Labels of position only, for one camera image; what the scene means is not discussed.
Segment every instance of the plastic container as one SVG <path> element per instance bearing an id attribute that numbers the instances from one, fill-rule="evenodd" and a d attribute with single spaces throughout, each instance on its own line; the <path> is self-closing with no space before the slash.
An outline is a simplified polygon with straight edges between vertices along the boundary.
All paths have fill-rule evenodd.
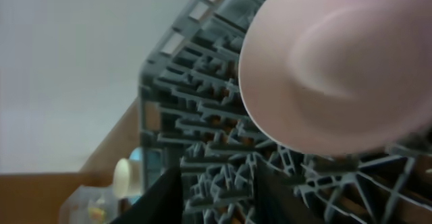
<path id="1" fill-rule="evenodd" d="M 148 151 L 148 167 L 147 167 L 147 177 L 150 187 L 158 180 L 159 176 L 163 173 L 161 153 L 158 151 Z M 132 151 L 129 157 L 130 160 L 142 161 L 142 148 L 138 147 Z M 135 204 L 141 197 L 140 194 L 136 196 L 129 197 L 128 200 L 131 204 Z"/>
<path id="2" fill-rule="evenodd" d="M 181 166 L 183 223 L 231 223 L 235 213 L 255 223 L 249 190 L 259 159 L 286 176 L 286 185 L 326 223 L 416 223 L 400 219 L 398 204 L 431 212 L 431 185 L 406 186 L 415 180 L 412 172 L 426 171 L 419 166 L 432 156 L 430 136 L 417 134 L 387 149 L 335 159 L 276 145 L 253 124 L 240 98 L 238 59 L 264 1 L 191 0 L 146 59 L 139 81 L 146 179 L 154 150 L 162 152 L 164 167 Z M 160 116 L 157 130 L 146 124 L 149 105 Z M 393 179 L 383 184 L 389 174 Z M 144 189 L 150 186 L 143 182 Z M 360 208 L 348 208 L 347 200 Z"/>
<path id="3" fill-rule="evenodd" d="M 59 224 L 105 224 L 119 214 L 112 187 L 80 186 L 61 205 Z"/>

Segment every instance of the gray plastic rack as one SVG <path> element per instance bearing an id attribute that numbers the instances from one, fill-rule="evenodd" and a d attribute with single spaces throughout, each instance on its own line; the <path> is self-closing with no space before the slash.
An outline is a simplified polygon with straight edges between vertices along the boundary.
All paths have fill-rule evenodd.
<path id="1" fill-rule="evenodd" d="M 431 185 L 418 177 L 428 174 L 418 164 L 432 162 L 426 134 L 334 159 L 277 145 L 254 126 L 240 98 L 237 66 L 263 2 L 191 0 L 148 56 L 139 81 L 144 189 L 146 156 L 156 151 L 164 167 L 182 167 L 185 223 L 254 223 L 251 177 L 258 160 L 284 176 L 326 223 L 410 222 L 395 215 L 401 202 L 432 212 Z M 157 129 L 147 127 L 149 107 L 159 114 Z"/>

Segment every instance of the blue object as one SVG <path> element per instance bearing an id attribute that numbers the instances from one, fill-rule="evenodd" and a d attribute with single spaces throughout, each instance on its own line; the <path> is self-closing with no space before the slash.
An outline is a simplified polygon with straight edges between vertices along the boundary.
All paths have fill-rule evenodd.
<path id="1" fill-rule="evenodd" d="M 149 185 L 152 186 L 162 172 L 162 159 L 161 159 L 161 153 L 157 151 L 147 151 L 147 157 L 148 157 L 148 182 Z M 142 149 L 141 147 L 135 148 L 135 150 L 132 151 L 132 153 L 129 156 L 129 159 L 136 160 L 136 161 L 142 161 Z M 139 200 L 141 196 L 134 196 L 128 198 L 131 204 L 135 204 Z"/>

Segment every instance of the white cup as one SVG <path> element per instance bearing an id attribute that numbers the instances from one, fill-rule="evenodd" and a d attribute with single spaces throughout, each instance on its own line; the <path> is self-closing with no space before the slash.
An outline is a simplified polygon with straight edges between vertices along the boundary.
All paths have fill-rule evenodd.
<path id="1" fill-rule="evenodd" d="M 141 162 L 120 159 L 114 170 L 113 191 L 117 198 L 142 195 Z"/>

